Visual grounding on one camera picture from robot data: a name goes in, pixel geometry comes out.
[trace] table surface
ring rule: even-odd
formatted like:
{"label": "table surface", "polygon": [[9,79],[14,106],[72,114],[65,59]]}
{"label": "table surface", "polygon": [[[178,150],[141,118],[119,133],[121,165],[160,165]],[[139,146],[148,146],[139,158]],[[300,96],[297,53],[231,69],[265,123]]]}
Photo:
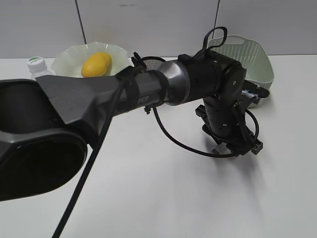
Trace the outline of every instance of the table surface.
{"label": "table surface", "polygon": [[[252,109],[264,143],[257,156],[199,156],[170,142],[143,109],[117,116],[61,237],[317,237],[317,56],[269,58],[271,96]],[[30,77],[26,59],[0,59],[0,74]],[[158,111],[175,138],[208,151],[214,142],[194,112],[201,103]],[[51,237],[78,178],[1,202],[0,237]]]}

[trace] bottle cap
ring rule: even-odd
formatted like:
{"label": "bottle cap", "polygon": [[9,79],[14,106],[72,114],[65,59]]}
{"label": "bottle cap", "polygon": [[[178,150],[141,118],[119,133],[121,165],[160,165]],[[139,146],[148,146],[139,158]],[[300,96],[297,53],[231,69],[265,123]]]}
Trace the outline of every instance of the bottle cap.
{"label": "bottle cap", "polygon": [[39,73],[47,70],[43,57],[32,57],[28,60],[28,67],[31,73]]}

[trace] white plate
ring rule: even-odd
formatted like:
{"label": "white plate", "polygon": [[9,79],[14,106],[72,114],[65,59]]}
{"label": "white plate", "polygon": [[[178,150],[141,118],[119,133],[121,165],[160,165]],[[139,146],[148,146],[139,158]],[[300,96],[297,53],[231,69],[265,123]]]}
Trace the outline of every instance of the white plate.
{"label": "white plate", "polygon": [[106,75],[115,75],[131,65],[127,51],[120,46],[92,42],[86,45],[72,46],[60,53],[52,63],[52,70],[59,76],[82,78],[81,67],[83,63],[89,56],[97,52],[107,52],[112,57]]}

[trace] mango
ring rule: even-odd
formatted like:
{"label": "mango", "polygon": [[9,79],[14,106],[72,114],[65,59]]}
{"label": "mango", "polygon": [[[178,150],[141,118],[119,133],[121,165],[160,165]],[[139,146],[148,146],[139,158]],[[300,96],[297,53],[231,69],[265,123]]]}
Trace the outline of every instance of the mango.
{"label": "mango", "polygon": [[110,64],[111,55],[106,52],[94,53],[84,62],[81,74],[85,78],[103,76]]}

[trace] green plastic basket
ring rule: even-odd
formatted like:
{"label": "green plastic basket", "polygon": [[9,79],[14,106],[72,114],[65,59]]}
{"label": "green plastic basket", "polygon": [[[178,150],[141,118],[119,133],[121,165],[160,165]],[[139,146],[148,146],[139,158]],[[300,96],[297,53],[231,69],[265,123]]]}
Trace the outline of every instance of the green plastic basket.
{"label": "green plastic basket", "polygon": [[[219,45],[222,37],[212,39],[208,46]],[[247,69],[246,79],[256,85],[269,89],[274,80],[272,65],[262,46],[253,40],[245,39],[237,35],[229,35],[225,44],[213,51],[240,61]]]}

